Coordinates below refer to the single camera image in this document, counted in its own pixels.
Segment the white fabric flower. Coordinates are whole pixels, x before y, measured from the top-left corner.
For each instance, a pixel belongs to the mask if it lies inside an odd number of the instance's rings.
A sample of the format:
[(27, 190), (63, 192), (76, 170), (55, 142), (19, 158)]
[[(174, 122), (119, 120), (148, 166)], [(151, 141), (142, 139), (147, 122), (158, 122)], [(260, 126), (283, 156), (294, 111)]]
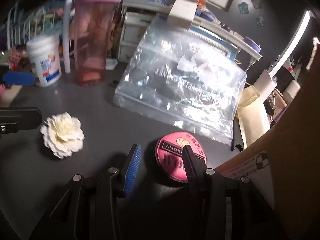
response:
[(44, 145), (59, 159), (71, 157), (84, 146), (85, 135), (81, 122), (67, 112), (48, 117), (40, 132)]

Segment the white plastic jar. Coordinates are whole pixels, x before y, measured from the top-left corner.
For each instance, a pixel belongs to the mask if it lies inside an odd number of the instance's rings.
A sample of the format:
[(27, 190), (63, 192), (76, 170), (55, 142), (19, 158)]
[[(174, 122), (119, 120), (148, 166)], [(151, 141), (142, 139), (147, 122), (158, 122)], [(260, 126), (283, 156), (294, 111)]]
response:
[(36, 77), (35, 84), (39, 87), (52, 85), (61, 77), (59, 44), (57, 34), (42, 34), (26, 44), (31, 70)]

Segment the white desk lamp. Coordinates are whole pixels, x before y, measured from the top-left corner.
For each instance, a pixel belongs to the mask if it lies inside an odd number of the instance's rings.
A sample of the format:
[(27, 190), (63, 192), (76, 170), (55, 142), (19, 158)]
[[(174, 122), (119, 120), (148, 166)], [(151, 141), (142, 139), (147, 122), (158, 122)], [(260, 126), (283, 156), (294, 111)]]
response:
[(277, 82), (274, 77), (298, 45), (307, 29), (310, 18), (310, 12), (306, 10), (294, 36), (280, 57), (270, 68), (262, 72), (252, 86), (244, 89), (237, 110), (244, 148), (253, 144), (270, 129), (263, 103), (276, 88)]

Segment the clear plastic zip bag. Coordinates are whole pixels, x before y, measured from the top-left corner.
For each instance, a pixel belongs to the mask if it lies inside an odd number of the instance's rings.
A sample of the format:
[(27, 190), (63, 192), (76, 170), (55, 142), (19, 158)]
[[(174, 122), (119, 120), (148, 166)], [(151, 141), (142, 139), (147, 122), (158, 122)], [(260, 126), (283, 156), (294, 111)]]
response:
[(114, 94), (119, 107), (230, 144), (247, 75), (193, 30), (148, 26)]

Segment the cardboard box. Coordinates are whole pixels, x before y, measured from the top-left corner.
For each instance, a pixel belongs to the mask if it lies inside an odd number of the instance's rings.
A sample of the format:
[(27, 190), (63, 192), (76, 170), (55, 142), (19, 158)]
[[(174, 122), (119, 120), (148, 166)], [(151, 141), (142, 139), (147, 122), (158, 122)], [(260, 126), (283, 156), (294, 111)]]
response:
[(216, 168), (227, 173), (265, 152), (271, 171), (275, 239), (319, 239), (319, 52), (279, 122)]

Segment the pink tumbler purple lid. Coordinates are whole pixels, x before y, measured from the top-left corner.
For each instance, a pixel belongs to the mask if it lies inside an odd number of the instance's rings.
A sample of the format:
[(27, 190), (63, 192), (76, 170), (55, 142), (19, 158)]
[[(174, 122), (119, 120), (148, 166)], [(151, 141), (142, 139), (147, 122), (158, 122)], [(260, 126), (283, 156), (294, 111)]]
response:
[(112, 22), (121, 0), (74, 0), (76, 80), (90, 87), (105, 78)]

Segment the white mini drawer unit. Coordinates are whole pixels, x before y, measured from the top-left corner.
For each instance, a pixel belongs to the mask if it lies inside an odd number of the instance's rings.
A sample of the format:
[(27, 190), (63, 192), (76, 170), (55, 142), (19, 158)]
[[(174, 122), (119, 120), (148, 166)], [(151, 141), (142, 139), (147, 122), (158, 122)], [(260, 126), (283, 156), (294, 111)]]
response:
[(139, 14), (136, 12), (127, 12), (125, 14), (118, 48), (119, 62), (130, 62), (132, 55), (153, 18), (153, 15)]

